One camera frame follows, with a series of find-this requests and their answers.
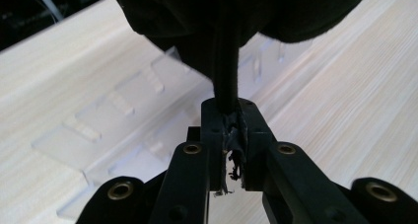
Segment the small metal part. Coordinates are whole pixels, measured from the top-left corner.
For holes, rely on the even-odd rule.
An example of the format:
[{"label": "small metal part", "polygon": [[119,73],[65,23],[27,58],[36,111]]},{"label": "small metal part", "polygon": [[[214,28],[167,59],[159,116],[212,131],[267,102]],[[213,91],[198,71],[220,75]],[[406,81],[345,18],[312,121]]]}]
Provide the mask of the small metal part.
[{"label": "small metal part", "polygon": [[382,201],[386,201],[386,202],[397,201],[397,196],[392,190],[378,183],[370,182],[366,184],[366,191],[373,197]]},{"label": "small metal part", "polygon": [[202,146],[199,144],[187,144],[183,147],[183,151],[186,154],[197,154],[202,151]]},{"label": "small metal part", "polygon": [[133,184],[131,182],[123,182],[114,184],[107,192],[107,197],[111,200],[122,200],[133,192]]},{"label": "small metal part", "polygon": [[277,146],[277,151],[286,155],[292,155],[296,153],[296,149],[290,145],[280,144]]}]

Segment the transparent plastic sheet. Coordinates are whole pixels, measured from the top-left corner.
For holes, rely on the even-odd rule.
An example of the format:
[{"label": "transparent plastic sheet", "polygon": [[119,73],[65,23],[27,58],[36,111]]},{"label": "transparent plastic sheet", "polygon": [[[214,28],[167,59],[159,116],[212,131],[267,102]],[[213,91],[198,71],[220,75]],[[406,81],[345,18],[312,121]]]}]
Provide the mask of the transparent plastic sheet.
[{"label": "transparent plastic sheet", "polygon": [[[240,97],[251,99],[310,45],[253,37],[240,50]],[[96,190],[112,178],[147,182],[164,171],[187,128],[200,125],[200,104],[212,97],[211,82],[182,64],[172,48],[45,133],[34,149],[81,171],[87,183],[57,207],[58,216],[76,220]]]}]

